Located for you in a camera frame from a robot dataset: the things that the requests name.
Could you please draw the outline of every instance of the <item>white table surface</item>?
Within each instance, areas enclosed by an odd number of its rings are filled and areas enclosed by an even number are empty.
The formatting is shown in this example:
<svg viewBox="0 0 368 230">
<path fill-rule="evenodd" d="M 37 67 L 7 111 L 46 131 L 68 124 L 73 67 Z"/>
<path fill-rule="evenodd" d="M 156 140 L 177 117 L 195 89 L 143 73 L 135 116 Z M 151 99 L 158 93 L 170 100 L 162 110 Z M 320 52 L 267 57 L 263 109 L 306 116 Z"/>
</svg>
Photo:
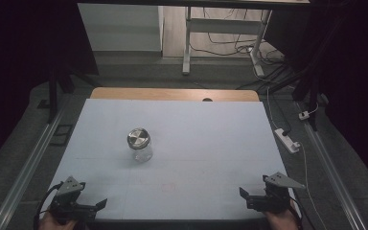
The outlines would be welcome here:
<svg viewBox="0 0 368 230">
<path fill-rule="evenodd" d="M 143 164 L 127 145 L 136 127 L 154 152 Z M 86 182 L 79 204 L 108 198 L 97 219 L 257 219 L 239 187 L 262 196 L 262 175 L 276 172 L 286 174 L 262 103 L 88 99 L 51 186 Z"/>
</svg>

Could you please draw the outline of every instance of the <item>black wire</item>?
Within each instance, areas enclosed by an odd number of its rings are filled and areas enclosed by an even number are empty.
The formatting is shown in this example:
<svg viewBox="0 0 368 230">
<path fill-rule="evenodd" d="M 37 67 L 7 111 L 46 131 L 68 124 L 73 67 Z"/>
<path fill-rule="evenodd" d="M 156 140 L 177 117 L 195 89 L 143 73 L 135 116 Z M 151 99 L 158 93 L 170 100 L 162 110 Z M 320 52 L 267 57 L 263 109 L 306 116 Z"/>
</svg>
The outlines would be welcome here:
<svg viewBox="0 0 368 230">
<path fill-rule="evenodd" d="M 38 204 L 37 210 L 36 210 L 35 215 L 34 215 L 34 223 L 33 223 L 34 230 L 38 229 L 38 221 L 39 221 L 39 218 L 40 218 L 40 214 L 48 211 L 48 210 L 46 210 L 46 211 L 41 212 L 41 208 L 43 207 L 44 201 L 46 201 L 47 197 L 49 196 L 49 194 L 54 189 L 58 190 L 61 187 L 62 184 L 63 184 L 63 182 L 61 181 L 59 184 L 57 184 L 57 185 L 53 186 L 52 188 L 50 188 L 50 190 L 47 191 L 47 193 L 44 195 L 43 199 Z"/>
<path fill-rule="evenodd" d="M 248 53 L 250 53 L 250 52 L 249 52 L 247 49 L 248 49 L 248 48 L 253 48 L 253 45 L 254 45 L 254 44 L 238 46 L 238 47 L 236 47 L 236 51 L 237 51 L 239 54 L 248 54 Z"/>
<path fill-rule="evenodd" d="M 289 197 L 290 199 L 292 199 L 292 200 L 294 200 L 294 202 L 298 205 L 298 207 L 300 208 L 300 210 L 301 210 L 301 220 L 303 220 L 303 213 L 304 213 L 304 215 L 306 216 L 306 218 L 307 218 L 307 221 L 309 222 L 309 224 L 310 224 L 310 226 L 311 226 L 311 228 L 313 229 L 313 230 L 316 230 L 315 229 L 315 227 L 313 226 L 313 224 L 312 224 L 312 222 L 311 222 L 311 220 L 310 220 L 310 217 L 307 215 L 307 212 L 306 212 L 306 210 L 304 209 L 304 207 L 303 207 L 303 205 L 301 205 L 300 204 L 300 202 L 298 202 L 295 198 L 293 198 L 293 197 Z"/>
<path fill-rule="evenodd" d="M 290 76 L 291 74 L 292 74 L 292 77 L 290 77 L 290 78 L 297 78 L 298 76 L 302 76 L 302 75 L 306 74 L 308 70 L 309 70 L 309 66 L 307 66 L 306 68 L 304 68 L 303 70 L 301 70 L 301 71 L 299 71 L 299 72 L 297 72 L 297 73 L 293 72 L 293 71 L 292 71 L 292 69 L 291 69 L 291 72 L 290 72 L 289 74 L 287 74 L 287 75 L 284 77 L 284 79 L 285 79 L 285 78 L 288 78 L 288 76 Z M 256 93 L 257 93 L 257 94 L 259 94 L 259 95 L 263 95 L 263 94 L 265 94 L 265 93 L 266 93 L 266 92 L 262 93 L 262 92 L 260 92 L 260 91 L 259 91 L 263 86 L 265 86 L 265 85 L 264 85 L 264 84 L 263 84 L 263 85 L 261 85 L 261 87 L 259 87 L 259 88 L 256 90 Z"/>
<path fill-rule="evenodd" d="M 240 85 L 239 87 L 235 88 L 235 90 L 242 89 L 242 88 L 244 88 L 244 87 L 246 87 L 246 86 L 253 85 L 253 84 L 258 83 L 258 82 L 260 82 L 260 81 L 262 81 L 262 80 L 255 80 L 255 81 L 250 82 L 250 83 L 242 84 L 242 85 Z"/>
<path fill-rule="evenodd" d="M 271 60 L 271 61 L 273 61 L 273 60 L 281 60 L 282 62 L 284 62 L 284 59 L 283 59 L 283 58 L 268 58 L 268 55 L 269 55 L 269 54 L 274 53 L 274 52 L 276 52 L 276 51 L 279 51 L 279 50 L 275 49 L 275 50 L 272 50 L 272 51 L 267 52 L 267 53 L 265 54 L 265 58 L 264 58 L 264 59 L 266 59 L 266 60 Z"/>
<path fill-rule="evenodd" d="M 266 65 L 273 65 L 273 64 L 281 64 L 281 63 L 284 63 L 283 60 L 273 61 L 271 59 L 264 58 L 263 55 L 262 55 L 262 51 L 259 51 L 259 55 L 260 55 L 260 61 L 263 62 Z"/>
<path fill-rule="evenodd" d="M 229 53 L 229 54 L 218 54 L 218 53 L 214 53 L 214 52 L 211 52 L 211 51 L 207 51 L 207 50 L 198 50 L 196 48 L 194 48 L 191 43 L 190 43 L 190 47 L 191 49 L 195 50 L 195 51 L 199 51 L 199 52 L 205 52 L 205 53 L 208 53 L 208 54 L 212 54 L 212 55 L 217 55 L 217 56 L 232 56 L 232 55 L 235 55 L 237 54 L 238 52 L 234 52 L 234 53 Z"/>
<path fill-rule="evenodd" d="M 273 81 L 273 80 L 275 80 L 275 79 L 277 79 L 284 71 L 286 71 L 286 69 L 288 68 L 288 66 L 286 66 L 285 64 L 282 64 L 282 65 L 280 65 L 279 67 L 277 67 L 277 69 L 279 69 L 279 68 L 281 68 L 281 67 L 283 67 L 283 69 L 281 69 L 280 70 L 280 72 L 278 72 L 273 78 L 271 78 L 271 80 Z M 267 86 L 268 84 L 271 84 L 272 82 L 270 82 L 270 81 L 267 81 L 267 82 L 265 82 L 264 84 L 262 84 L 261 86 L 259 86 L 259 88 L 257 88 L 256 89 L 256 92 L 258 93 L 258 94 L 261 94 L 260 92 L 259 92 L 259 90 L 261 90 L 261 88 L 263 88 L 264 86 Z"/>
<path fill-rule="evenodd" d="M 247 9 L 246 11 L 244 11 L 243 21 L 244 19 L 246 19 L 246 15 L 247 15 Z M 241 34 L 238 35 L 238 39 L 236 39 L 236 42 L 235 42 L 235 50 L 237 51 L 238 51 L 238 48 L 236 47 L 236 45 L 238 44 L 239 38 L 241 38 Z"/>
<path fill-rule="evenodd" d="M 291 205 L 288 206 L 288 210 L 292 213 L 292 215 L 297 220 L 297 228 L 300 230 L 303 230 L 303 219 L 298 217 L 297 211 L 295 211 L 295 209 L 291 207 Z"/>
<path fill-rule="evenodd" d="M 293 74 L 293 72 L 292 72 L 292 70 L 288 73 L 288 74 L 286 74 L 285 76 L 283 76 L 279 81 L 283 81 L 283 80 L 285 80 L 285 79 L 287 79 L 287 78 L 289 78 L 289 76 L 290 75 L 292 75 Z M 280 77 L 280 74 L 278 74 L 278 75 L 276 75 L 275 77 L 273 77 L 272 79 L 273 80 L 275 80 L 275 79 L 277 79 L 278 77 Z"/>
<path fill-rule="evenodd" d="M 270 74 L 268 74 L 266 77 L 269 78 L 272 74 L 274 74 L 276 71 L 278 71 L 283 65 L 277 67 L 275 70 L 273 70 Z M 250 83 L 246 83 L 246 84 L 242 84 L 240 86 L 238 86 L 237 88 L 235 88 L 235 90 L 238 90 L 238 89 L 242 89 L 246 86 L 249 86 L 249 85 L 253 85 L 255 83 L 258 83 L 258 82 L 261 82 L 262 80 L 255 80 L 255 81 L 252 81 Z"/>
<path fill-rule="evenodd" d="M 209 13 L 205 10 L 205 8 L 202 8 L 203 9 L 203 12 L 204 12 L 204 18 L 206 18 L 206 15 L 208 15 L 208 18 L 211 18 L 211 16 L 209 15 Z M 232 9 L 230 11 L 230 14 L 228 16 L 226 16 L 225 18 L 223 19 L 226 19 L 228 17 L 230 17 L 233 12 L 235 11 L 235 9 Z M 247 10 L 246 12 L 244 13 L 244 17 L 243 17 L 243 20 L 246 18 L 246 13 L 247 13 Z M 208 38 L 210 39 L 211 43 L 215 43 L 215 44 L 233 44 L 233 43 L 238 43 L 238 42 L 250 42 L 250 41 L 255 41 L 256 39 L 251 39 L 251 40 L 238 40 L 237 41 L 214 41 L 212 38 L 211 38 L 211 34 L 208 33 Z"/>
</svg>

